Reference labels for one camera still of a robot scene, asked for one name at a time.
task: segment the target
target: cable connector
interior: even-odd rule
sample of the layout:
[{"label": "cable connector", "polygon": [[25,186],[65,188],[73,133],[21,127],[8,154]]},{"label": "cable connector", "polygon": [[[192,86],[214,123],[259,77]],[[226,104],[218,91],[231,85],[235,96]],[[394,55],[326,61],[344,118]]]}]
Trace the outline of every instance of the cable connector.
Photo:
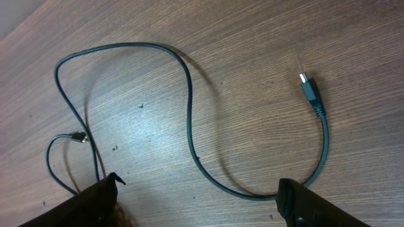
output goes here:
[{"label": "cable connector", "polygon": [[88,140],[88,137],[85,132],[75,132],[71,135],[71,140],[79,143],[84,143]]},{"label": "cable connector", "polygon": [[326,112],[316,82],[313,78],[308,79],[307,73],[300,73],[299,76],[302,79],[302,84],[300,84],[300,86],[302,87],[307,100],[309,100],[317,116],[324,117]]}]

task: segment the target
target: wood grain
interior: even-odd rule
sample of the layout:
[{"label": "wood grain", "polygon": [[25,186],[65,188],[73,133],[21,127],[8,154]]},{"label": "wood grain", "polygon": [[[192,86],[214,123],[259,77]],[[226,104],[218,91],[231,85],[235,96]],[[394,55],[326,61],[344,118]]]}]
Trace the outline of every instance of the wood grain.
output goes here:
[{"label": "wood grain", "polygon": [[[81,130],[53,68],[117,42],[181,50],[198,156],[225,185],[255,193],[276,191],[281,177],[302,181],[316,166],[321,128],[298,77],[308,71],[331,133],[310,189],[372,226],[402,226],[403,10],[402,1],[47,1],[0,44],[1,226],[71,197],[45,168],[52,136]],[[119,204],[132,226],[285,226],[274,202],[232,197],[198,171],[187,146],[186,79],[167,54],[108,50],[60,73],[105,171],[127,182]],[[59,141],[51,163],[71,186],[69,175],[80,189],[95,183],[88,145]]]}]

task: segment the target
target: wooden surface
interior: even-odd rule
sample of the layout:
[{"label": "wooden surface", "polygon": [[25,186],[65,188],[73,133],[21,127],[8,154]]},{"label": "wooden surface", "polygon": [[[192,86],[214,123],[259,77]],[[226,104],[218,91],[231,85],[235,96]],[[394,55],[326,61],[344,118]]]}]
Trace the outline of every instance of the wooden surface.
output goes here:
[{"label": "wooden surface", "polygon": [[[305,70],[318,82],[331,134],[310,189],[372,226],[402,226],[403,12],[402,1],[47,1],[0,45],[0,225],[18,226],[71,197],[45,168],[52,136],[81,130],[57,92],[55,63],[98,45],[156,42],[186,56],[194,143],[219,181],[265,194],[279,178],[303,181],[313,171],[321,128],[300,90]],[[285,226],[275,202],[232,197],[196,168],[181,70],[146,48],[61,68],[105,172],[127,182],[118,185],[127,223]],[[95,183],[88,144],[58,141],[50,161],[68,185],[70,176],[80,189]]]}]

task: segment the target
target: metal connector tip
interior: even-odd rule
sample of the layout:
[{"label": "metal connector tip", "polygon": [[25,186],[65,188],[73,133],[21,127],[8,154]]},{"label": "metal connector tip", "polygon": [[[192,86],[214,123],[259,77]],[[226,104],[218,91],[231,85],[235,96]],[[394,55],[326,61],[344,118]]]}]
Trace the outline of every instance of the metal connector tip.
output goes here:
[{"label": "metal connector tip", "polygon": [[302,83],[306,83],[309,80],[307,78],[307,73],[300,73],[299,76],[302,79]]}]

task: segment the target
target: cable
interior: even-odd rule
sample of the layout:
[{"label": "cable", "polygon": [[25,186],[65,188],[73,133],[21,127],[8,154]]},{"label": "cable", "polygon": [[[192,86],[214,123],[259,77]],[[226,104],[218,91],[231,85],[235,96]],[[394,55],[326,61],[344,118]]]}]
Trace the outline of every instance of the cable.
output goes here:
[{"label": "cable", "polygon": [[[193,143],[192,123],[191,123],[192,122],[193,87],[192,87],[192,81],[191,81],[191,74],[189,73],[189,69],[186,66],[185,62],[181,59],[181,57],[179,55],[177,55],[173,50],[170,50],[169,48],[164,47],[164,46],[159,45],[159,44],[151,44],[151,43],[145,43],[145,42],[129,42],[129,43],[119,43],[119,44],[104,45],[104,46],[100,46],[100,47],[91,48],[91,49],[88,49],[88,50],[83,50],[83,51],[80,51],[80,52],[77,52],[77,53],[74,53],[74,54],[70,54],[70,55],[66,56],[65,58],[63,58],[62,60],[60,60],[56,64],[55,70],[54,70],[54,77],[55,77],[56,86],[59,89],[62,97],[64,98],[64,100],[68,104],[69,108],[71,109],[71,111],[74,113],[74,115],[78,119],[79,123],[81,124],[87,138],[90,138],[90,133],[89,133],[88,127],[85,125],[85,123],[83,122],[83,119],[80,117],[80,115],[78,114],[78,112],[74,108],[73,104],[69,101],[68,97],[63,92],[62,86],[61,86],[61,84],[59,82],[59,73],[58,73],[59,68],[61,67],[61,65],[63,63],[65,63],[66,61],[68,61],[68,60],[70,60],[70,59],[72,59],[74,57],[78,57],[78,56],[81,56],[81,55],[97,52],[97,51],[100,51],[100,50],[107,50],[107,49],[118,48],[118,47],[150,47],[150,48],[162,50],[162,51],[170,54],[172,57],[174,57],[178,61],[178,63],[181,65],[181,67],[183,68],[183,70],[185,72],[185,76],[186,76],[186,79],[187,79],[187,85],[188,85],[187,139],[188,139],[189,149],[191,151],[191,156],[193,157],[193,160],[196,163],[196,166],[199,168],[199,170],[202,172],[202,174],[212,184],[216,185],[219,189],[222,189],[223,191],[225,191],[225,192],[227,192],[227,193],[229,193],[231,195],[234,195],[236,197],[239,197],[241,199],[248,199],[248,200],[252,200],[252,201],[270,201],[270,200],[275,200],[276,199],[276,194],[272,194],[272,195],[246,195],[246,194],[242,194],[240,192],[236,192],[236,191],[234,191],[232,189],[229,189],[228,187],[222,185],[221,183],[217,182],[205,170],[205,168],[203,167],[203,165],[199,161],[199,158],[196,156],[194,143]],[[303,81],[303,78],[302,78],[302,81],[303,81],[302,88],[304,90],[304,93],[306,94],[307,99],[309,99],[308,95],[311,95],[310,92],[314,93],[315,91],[318,91],[318,89],[315,89],[315,88],[317,88],[317,86],[315,86],[314,80],[311,79],[309,83],[306,83],[306,82],[308,82],[308,80],[306,78],[306,74],[304,74],[304,77],[305,77],[306,81]],[[316,101],[316,100],[319,101],[318,105],[313,105],[312,100],[309,99],[309,101],[312,104],[314,110],[316,111],[318,117],[321,119],[321,125],[323,127],[323,152],[321,154],[321,159],[320,159],[315,171],[303,183],[303,185],[306,186],[306,187],[308,187],[310,184],[313,183],[313,181],[315,181],[315,179],[318,177],[321,170],[323,169],[325,161],[326,161],[326,157],[327,157],[327,154],[328,154],[328,144],[329,144],[329,142],[328,142],[328,139],[329,139],[328,138],[329,137],[329,135],[328,135],[328,125],[327,125],[327,121],[326,121],[326,118],[325,118],[325,111],[324,111],[323,103],[321,102],[321,97],[320,97],[319,93],[318,94],[316,93],[316,94],[314,94],[314,97],[310,97],[310,98],[313,98],[314,101]],[[96,174],[96,179],[98,181],[99,176],[98,176],[97,155],[95,153],[95,146],[93,144],[92,139],[89,139],[89,142],[90,142],[90,146],[92,147],[95,174]]]},{"label": "cable", "polygon": [[51,151],[52,144],[56,141],[56,139],[71,138],[71,137],[72,137],[71,134],[61,134],[53,137],[48,145],[48,148],[46,149],[45,160],[46,160],[46,168],[48,169],[49,175],[64,189],[68,190],[73,195],[77,195],[77,192],[75,190],[73,190],[71,187],[67,186],[65,183],[63,183],[61,180],[58,179],[58,177],[52,171],[51,164],[49,164],[49,153]]}]

